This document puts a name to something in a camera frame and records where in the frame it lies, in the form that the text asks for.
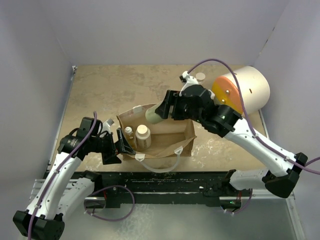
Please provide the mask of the cream lidded jar bottle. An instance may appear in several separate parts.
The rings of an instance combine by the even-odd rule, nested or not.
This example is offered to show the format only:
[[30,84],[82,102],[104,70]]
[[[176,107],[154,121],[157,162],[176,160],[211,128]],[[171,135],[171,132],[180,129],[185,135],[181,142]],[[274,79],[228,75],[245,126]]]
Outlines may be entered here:
[[151,146],[151,131],[146,125],[139,125],[135,131],[137,144],[142,149],[147,149]]

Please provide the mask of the beige pump dispenser bottle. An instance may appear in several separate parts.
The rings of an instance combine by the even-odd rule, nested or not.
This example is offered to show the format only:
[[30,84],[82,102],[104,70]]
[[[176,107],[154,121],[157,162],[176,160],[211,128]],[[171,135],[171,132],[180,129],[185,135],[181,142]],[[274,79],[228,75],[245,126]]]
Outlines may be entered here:
[[197,79],[197,81],[199,83],[201,83],[205,80],[206,75],[203,72],[198,72],[198,73],[196,73],[195,78]]

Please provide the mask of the brown burlap canvas bag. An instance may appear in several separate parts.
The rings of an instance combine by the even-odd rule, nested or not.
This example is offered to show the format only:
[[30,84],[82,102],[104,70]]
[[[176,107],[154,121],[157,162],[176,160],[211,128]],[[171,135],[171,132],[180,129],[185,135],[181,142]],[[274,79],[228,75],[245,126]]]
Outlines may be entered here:
[[175,156],[175,150],[182,147],[181,156],[190,157],[194,144],[195,134],[192,120],[165,119],[157,124],[147,122],[145,113],[155,104],[145,104],[133,107],[116,116],[122,130],[131,127],[137,130],[139,125],[145,125],[150,129],[151,145],[143,149],[137,147],[137,154],[144,154],[145,159],[160,159]]

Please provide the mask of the pale green lotion bottle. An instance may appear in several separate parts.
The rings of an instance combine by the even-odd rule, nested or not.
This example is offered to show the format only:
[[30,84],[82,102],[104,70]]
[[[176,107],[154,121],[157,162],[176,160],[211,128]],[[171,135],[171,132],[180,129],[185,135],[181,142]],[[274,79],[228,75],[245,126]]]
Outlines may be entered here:
[[150,124],[158,124],[166,119],[170,119],[172,116],[172,110],[173,110],[173,106],[171,106],[169,108],[169,113],[168,116],[165,118],[161,118],[157,113],[156,113],[156,109],[160,106],[160,103],[155,104],[154,106],[152,106],[151,108],[149,108],[146,112],[145,112],[145,119],[148,123]]

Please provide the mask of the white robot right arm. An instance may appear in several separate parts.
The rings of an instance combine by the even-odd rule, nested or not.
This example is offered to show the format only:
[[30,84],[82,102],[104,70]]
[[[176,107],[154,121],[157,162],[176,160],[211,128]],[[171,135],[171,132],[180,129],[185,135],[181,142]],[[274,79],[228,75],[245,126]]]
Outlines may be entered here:
[[305,166],[308,157],[292,153],[276,145],[259,132],[252,133],[248,121],[228,105],[216,105],[214,93],[195,84],[181,91],[168,90],[161,103],[146,111],[149,123],[165,119],[193,120],[212,134],[242,147],[265,166],[258,170],[230,170],[222,190],[228,196],[244,189],[267,189],[273,195],[287,198],[295,188],[301,173],[297,165]]

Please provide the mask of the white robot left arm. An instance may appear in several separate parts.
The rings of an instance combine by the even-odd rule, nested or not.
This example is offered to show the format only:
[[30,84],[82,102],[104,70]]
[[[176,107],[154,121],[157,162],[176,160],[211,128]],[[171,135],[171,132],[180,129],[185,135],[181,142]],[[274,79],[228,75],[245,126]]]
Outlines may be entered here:
[[58,240],[62,236],[67,217],[88,196],[98,196],[107,190],[102,175],[84,171],[79,179],[69,184],[74,172],[89,153],[100,153],[108,164],[120,164],[118,154],[134,155],[136,152],[125,139],[120,128],[119,140],[104,132],[100,137],[99,127],[79,127],[61,139],[55,163],[40,190],[26,210],[18,210],[13,222],[20,233],[29,240]]

